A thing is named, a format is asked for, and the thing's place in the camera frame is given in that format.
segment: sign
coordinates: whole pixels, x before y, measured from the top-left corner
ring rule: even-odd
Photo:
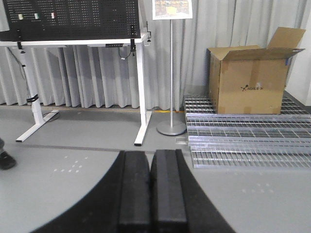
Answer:
[[[191,0],[152,0],[153,20],[192,18]]]

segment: pegboard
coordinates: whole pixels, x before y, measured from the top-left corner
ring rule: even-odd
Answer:
[[[0,33],[3,41],[18,41],[18,29],[22,41],[140,38],[138,0],[3,0],[3,3],[10,27],[10,31]]]

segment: desk foot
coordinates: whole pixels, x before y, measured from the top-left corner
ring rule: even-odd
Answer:
[[[42,125],[44,125],[46,122],[48,122],[55,114],[57,114],[58,110],[53,110],[49,114],[47,114],[43,119],[44,122],[42,124],[35,124],[33,127],[31,127],[29,130],[27,130],[25,133],[23,133],[18,139],[15,141],[17,142],[23,142],[25,141],[29,136],[31,136],[34,132],[36,132]]]
[[[147,111],[146,112],[146,125],[141,125],[139,131],[138,131],[138,134],[137,134],[137,137],[136,137],[136,140],[134,142],[134,146],[138,146],[140,147],[142,145],[142,142],[144,140],[144,137],[145,137],[145,134],[146,134],[146,131],[147,131],[147,128],[148,128],[148,124],[149,124],[149,121],[150,121],[150,118],[151,118],[151,111]]]

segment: cardboard box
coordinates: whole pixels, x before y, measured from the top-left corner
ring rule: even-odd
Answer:
[[[268,47],[209,48],[209,98],[219,114],[279,114],[289,58],[305,30],[279,27]]]

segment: metal grid panel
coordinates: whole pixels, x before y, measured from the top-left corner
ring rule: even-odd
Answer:
[[[311,157],[294,152],[222,152],[191,150],[193,166],[259,166],[310,168]]]
[[[186,116],[201,116],[201,114],[216,114],[211,101],[204,96],[186,96],[184,99],[184,106]],[[254,117],[311,117],[311,115],[303,110],[300,106],[294,103],[289,98],[283,98],[281,114],[277,115],[252,115]]]
[[[185,97],[184,104],[195,168],[311,167],[311,116],[289,98],[280,115],[216,114],[202,96]]]

